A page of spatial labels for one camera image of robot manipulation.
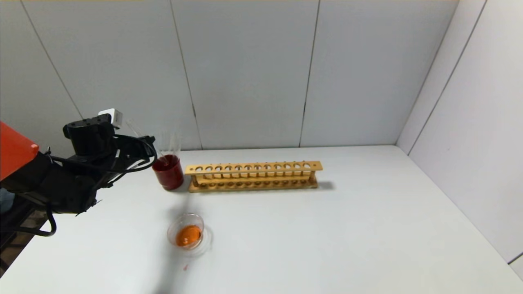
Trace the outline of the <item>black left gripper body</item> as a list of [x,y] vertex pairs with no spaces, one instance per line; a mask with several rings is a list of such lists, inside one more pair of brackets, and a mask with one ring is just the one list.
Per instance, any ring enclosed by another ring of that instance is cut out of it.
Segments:
[[153,136],[116,135],[115,170],[146,170],[156,162]]

